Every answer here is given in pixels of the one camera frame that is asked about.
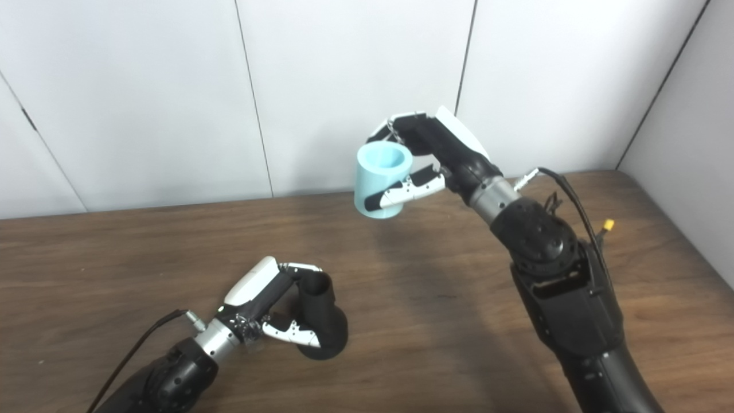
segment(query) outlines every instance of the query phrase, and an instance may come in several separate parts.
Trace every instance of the panel seam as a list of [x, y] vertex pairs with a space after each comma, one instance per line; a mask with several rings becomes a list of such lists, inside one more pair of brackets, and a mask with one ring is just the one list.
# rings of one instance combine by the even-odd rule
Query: panel seam
[[61, 173], [61, 176], [63, 176], [64, 179], [66, 180], [66, 183], [69, 185], [69, 188], [71, 188], [71, 191], [74, 193], [76, 199], [81, 204], [81, 207], [84, 208], [84, 211], [85, 212], [89, 212], [90, 210], [89, 210], [89, 208], [87, 208], [87, 205], [84, 203], [84, 200], [81, 199], [81, 196], [79, 195], [79, 191], [77, 191], [76, 188], [74, 187], [74, 184], [71, 183], [71, 179], [69, 179], [69, 176], [64, 171], [64, 168], [62, 168], [61, 163], [59, 163], [59, 160], [54, 155], [54, 152], [51, 151], [51, 148], [46, 143], [46, 139], [43, 137], [43, 135], [41, 134], [40, 130], [38, 130], [38, 128], [36, 127], [35, 123], [31, 120], [31, 116], [28, 113], [28, 110], [25, 108], [25, 106], [23, 106], [23, 103], [21, 102], [21, 100], [19, 99], [18, 95], [15, 93], [15, 91], [13, 90], [13, 88], [10, 86], [10, 83], [7, 81], [7, 78], [2, 73], [2, 71], [0, 71], [0, 79], [2, 79], [2, 81], [7, 86], [8, 90], [10, 90], [10, 94], [12, 95], [13, 99], [15, 99], [15, 103], [18, 104], [18, 106], [21, 108], [21, 112], [25, 115], [25, 117], [28, 120], [28, 122], [30, 122], [30, 124], [32, 126], [32, 129], [34, 130], [34, 132], [38, 136], [38, 139], [43, 144], [43, 147], [46, 148], [46, 152], [48, 152], [48, 155], [54, 161], [54, 164], [59, 169], [59, 172]]
[[474, 30], [474, 18], [476, 17], [476, 5], [479, 0], [474, 0], [474, 7], [471, 10], [471, 22], [469, 23], [469, 35], [466, 38], [466, 49], [464, 50], [464, 62], [461, 67], [461, 77], [459, 78], [459, 90], [457, 91], [457, 103], [454, 107], [454, 116], [459, 114], [459, 100], [461, 99], [461, 89], [464, 85], [464, 73], [466, 73], [466, 62], [469, 58], [469, 45], [471, 44], [471, 32]]
[[247, 46], [244, 44], [244, 33], [242, 31], [242, 19], [239, 17], [239, 5], [237, 0], [234, 1], [234, 9], [237, 13], [237, 25], [239, 26], [239, 38], [242, 41], [242, 50], [244, 51], [244, 64], [247, 66], [247, 78], [250, 81], [250, 93], [252, 94], [252, 105], [255, 107], [255, 118], [258, 120], [258, 131], [260, 132], [260, 144], [263, 146], [263, 158], [265, 158], [265, 171], [268, 173], [268, 184], [270, 186], [270, 197], [275, 198], [273, 191], [273, 181], [270, 176], [270, 166], [268, 165], [268, 154], [265, 149], [265, 138], [263, 137], [263, 127], [260, 123], [260, 112], [258, 111], [258, 101], [255, 98], [255, 85], [252, 83], [252, 71], [250, 70], [250, 59], [247, 57]]
[[622, 165], [622, 161], [625, 160], [627, 153], [630, 151], [630, 148], [632, 147], [632, 143], [637, 138], [637, 135], [639, 135], [640, 130], [642, 129], [642, 125], [645, 123], [645, 121], [647, 120], [647, 116], [650, 114], [650, 110], [652, 110], [653, 106], [655, 106], [655, 102], [658, 100], [658, 97], [660, 96], [660, 92], [663, 90], [663, 87], [665, 87], [665, 84], [668, 82], [670, 73], [673, 72], [673, 68], [675, 68], [675, 65], [678, 63], [678, 59], [680, 59], [680, 55], [683, 54], [683, 50], [688, 45], [688, 41], [691, 39], [691, 36], [693, 35], [694, 30], [696, 30], [696, 26], [698, 26], [698, 23], [701, 21], [701, 17], [703, 16], [704, 11], [706, 11], [706, 7], [708, 7], [709, 3], [711, 3], [711, 0], [706, 0], [706, 2], [703, 4], [703, 7], [701, 7], [701, 11], [698, 13], [698, 16], [696, 17], [696, 21], [693, 23], [693, 26], [691, 26], [691, 29], [688, 31], [688, 34], [686, 35], [686, 39], [683, 41], [683, 44], [680, 46], [678, 53], [675, 55], [675, 58], [673, 59], [673, 63], [668, 68], [667, 73], [665, 73], [665, 77], [663, 78], [663, 81], [660, 83], [660, 86], [658, 87], [658, 91], [655, 92], [655, 95], [653, 96], [652, 101], [650, 101], [650, 104], [647, 105], [647, 109], [645, 110], [644, 115], [642, 116], [642, 119], [640, 119], [640, 123], [638, 123], [637, 128], [635, 129], [635, 132], [632, 134], [632, 138], [630, 138], [630, 141], [627, 143], [625, 150], [622, 152], [622, 156], [619, 158], [619, 162], [617, 162], [617, 166], [614, 167], [615, 170], [619, 170], [619, 167]]

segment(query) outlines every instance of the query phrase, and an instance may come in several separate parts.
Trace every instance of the black cable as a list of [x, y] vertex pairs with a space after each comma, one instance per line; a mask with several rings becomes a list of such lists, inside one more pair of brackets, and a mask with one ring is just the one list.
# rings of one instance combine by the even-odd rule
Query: black cable
[[104, 394], [107, 392], [109, 387], [112, 385], [112, 382], [115, 381], [115, 378], [117, 378], [117, 375], [120, 374], [120, 371], [123, 370], [125, 367], [125, 364], [128, 364], [130, 359], [132, 359], [133, 355], [136, 351], [140, 348], [140, 346], [145, 342], [145, 340], [148, 339], [148, 337], [160, 326], [163, 326], [165, 323], [168, 323], [169, 321], [173, 320], [174, 318], [178, 318], [184, 314], [186, 314], [188, 310], [180, 310], [177, 309], [174, 312], [171, 312], [170, 314], [163, 316], [160, 320], [156, 321], [155, 324], [153, 324], [146, 332], [143, 334], [138, 341], [135, 343], [133, 348], [130, 349], [130, 351], [127, 353], [125, 358], [117, 365], [117, 368], [115, 368], [115, 371], [112, 372], [110, 377], [107, 379], [107, 382], [102, 386], [101, 389], [99, 389], [99, 393], [97, 393], [97, 397], [95, 397], [94, 401], [90, 405], [90, 407], [87, 409], [87, 413], [94, 412], [94, 409], [96, 409], [97, 404], [99, 404], [99, 401], [102, 400], [102, 397], [104, 397]]
[[589, 234], [589, 241], [592, 244], [592, 247], [594, 248], [594, 252], [599, 257], [599, 263], [601, 264], [602, 270], [604, 271], [604, 274], [607, 277], [609, 277], [609, 269], [606, 266], [604, 255], [601, 254], [601, 247], [599, 246], [599, 242], [596, 239], [596, 234], [594, 233], [594, 227], [592, 226], [591, 221], [589, 221], [589, 216], [586, 215], [586, 210], [584, 209], [584, 206], [581, 205], [581, 200], [578, 199], [578, 195], [576, 195], [576, 192], [573, 190], [573, 187], [568, 182], [568, 180], [566, 180], [566, 177], [563, 175], [559, 175], [547, 168], [538, 168], [538, 170], [541, 173], [544, 173], [545, 175], [548, 175], [549, 177], [553, 178], [553, 180], [556, 181], [558, 186], [563, 190], [563, 192], [566, 193], [568, 198], [571, 200], [573, 205], [578, 210], [578, 214], [581, 216], [581, 220], [584, 222], [584, 227], [586, 227], [586, 232]]

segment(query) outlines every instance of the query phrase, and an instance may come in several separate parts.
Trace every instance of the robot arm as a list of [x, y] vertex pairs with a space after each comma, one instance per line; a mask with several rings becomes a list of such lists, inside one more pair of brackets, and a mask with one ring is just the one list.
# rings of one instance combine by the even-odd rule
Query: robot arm
[[[479, 141], [445, 108], [434, 117], [393, 117], [368, 142], [374, 140], [401, 143], [416, 156], [432, 154], [440, 165], [428, 181], [418, 179], [415, 184], [415, 175], [429, 174], [419, 171], [367, 198], [367, 210], [422, 198], [444, 183], [507, 248], [512, 278], [538, 337], [556, 354], [582, 411], [663, 412], [625, 345], [622, 312], [601, 254], [600, 235], [589, 243], [578, 239], [556, 217], [557, 204], [542, 206], [518, 192], [538, 172], [565, 183], [562, 177], [539, 168], [511, 185]], [[401, 192], [407, 187], [414, 193], [420, 184], [426, 187], [417, 195]]]
[[[295, 317], [270, 314], [294, 284]], [[235, 284], [208, 325], [187, 312], [199, 334], [133, 374], [95, 412], [187, 412], [214, 382], [227, 355], [263, 335], [292, 342], [311, 359], [330, 359], [344, 349], [348, 335], [346, 316], [334, 303], [331, 278], [321, 268], [278, 264], [267, 256]]]

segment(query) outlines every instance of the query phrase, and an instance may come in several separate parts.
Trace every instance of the silver metal joint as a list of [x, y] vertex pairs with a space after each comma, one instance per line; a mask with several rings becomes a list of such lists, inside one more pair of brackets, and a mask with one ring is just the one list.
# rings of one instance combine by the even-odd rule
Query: silver metal joint
[[502, 176], [495, 176], [477, 188], [469, 198], [469, 206], [487, 223], [500, 215], [508, 205], [520, 198], [520, 194]]
[[206, 330], [206, 324], [199, 318], [198, 315], [196, 315], [195, 312], [189, 310], [186, 312], [186, 318], [191, 321], [191, 324], [194, 325], [194, 328], [196, 331], [199, 331], [200, 333], [203, 333]]
[[212, 358], [217, 364], [227, 357], [240, 344], [239, 339], [218, 319], [213, 319], [203, 333], [198, 334], [194, 341]]

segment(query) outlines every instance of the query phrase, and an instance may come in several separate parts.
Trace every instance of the white wall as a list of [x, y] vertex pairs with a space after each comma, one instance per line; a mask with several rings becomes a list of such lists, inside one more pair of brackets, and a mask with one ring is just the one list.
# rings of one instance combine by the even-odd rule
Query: white wall
[[[459, 117], [508, 175], [610, 168], [700, 5], [480, 0]], [[348, 190], [383, 119], [455, 108], [472, 8], [0, 0], [0, 71], [89, 210]]]
[[458, 118], [509, 176], [614, 169], [703, 0], [480, 0]]
[[0, 71], [91, 211], [271, 195], [232, 1], [0, 1]]
[[734, 2], [708, 5], [621, 170], [734, 287], [733, 21]]
[[383, 120], [454, 108], [472, 0], [238, 5], [276, 196], [350, 190]]

